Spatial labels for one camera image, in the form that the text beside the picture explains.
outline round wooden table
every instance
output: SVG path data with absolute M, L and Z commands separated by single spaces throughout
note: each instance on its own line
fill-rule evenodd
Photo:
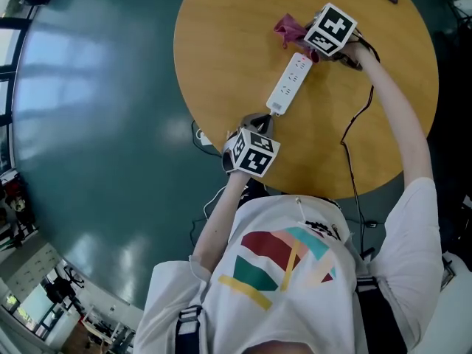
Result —
M 184 0 L 174 37 L 177 77 L 191 114 L 216 148 L 244 115 L 268 111 L 268 97 L 299 51 L 282 48 L 274 25 L 286 13 L 304 25 L 328 2 L 358 21 L 428 133 L 437 105 L 437 64 L 428 30 L 410 0 L 396 5 L 387 0 Z M 274 118 L 281 148 L 263 182 L 292 194 L 352 196 L 339 141 L 369 88 L 363 72 L 340 63 L 313 65 L 287 113 Z M 376 96 L 347 143 L 360 194 L 402 170 Z

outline backpack strap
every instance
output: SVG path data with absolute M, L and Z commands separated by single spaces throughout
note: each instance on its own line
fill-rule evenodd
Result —
M 200 354 L 201 305 L 185 308 L 178 315 L 176 325 L 176 354 Z
M 374 277 L 358 277 L 355 292 L 361 305 L 362 320 L 369 354 L 389 351 L 406 354 L 405 341 L 393 315 L 392 307 L 382 295 Z

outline colorful stripe print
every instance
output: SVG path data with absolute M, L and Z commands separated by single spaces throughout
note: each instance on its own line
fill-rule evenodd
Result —
M 311 252 L 319 263 L 308 275 L 305 285 L 316 286 L 336 278 L 333 258 L 330 255 L 325 256 L 329 247 L 318 237 L 300 227 L 276 232 L 250 232 L 243 237 L 241 245 L 259 257 L 269 258 L 284 271 L 280 284 L 281 292 L 288 290 L 294 269 L 308 252 Z M 236 257 L 233 276 L 222 275 L 218 281 L 234 291 L 247 295 L 264 310 L 268 310 L 272 302 L 263 292 L 276 291 L 279 287 L 276 280 L 264 269 L 251 264 L 239 255 Z

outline power outlet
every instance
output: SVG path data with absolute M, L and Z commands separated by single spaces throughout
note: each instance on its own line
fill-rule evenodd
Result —
M 265 104 L 271 109 L 271 114 L 285 114 L 312 65 L 309 58 L 295 52 Z

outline teal floor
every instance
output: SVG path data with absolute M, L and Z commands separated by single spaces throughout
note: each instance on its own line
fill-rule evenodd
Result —
M 181 1 L 52 0 L 16 85 L 15 160 L 43 235 L 141 308 L 153 266 L 191 253 L 192 220 L 226 180 L 219 159 L 192 145 L 173 64 Z M 431 34 L 454 25 L 441 1 L 413 1 Z M 383 222 L 402 187 L 398 177 L 361 196 L 366 218 Z M 353 200 L 340 203 L 355 220 Z M 366 246 L 383 237 L 382 226 L 367 231 Z

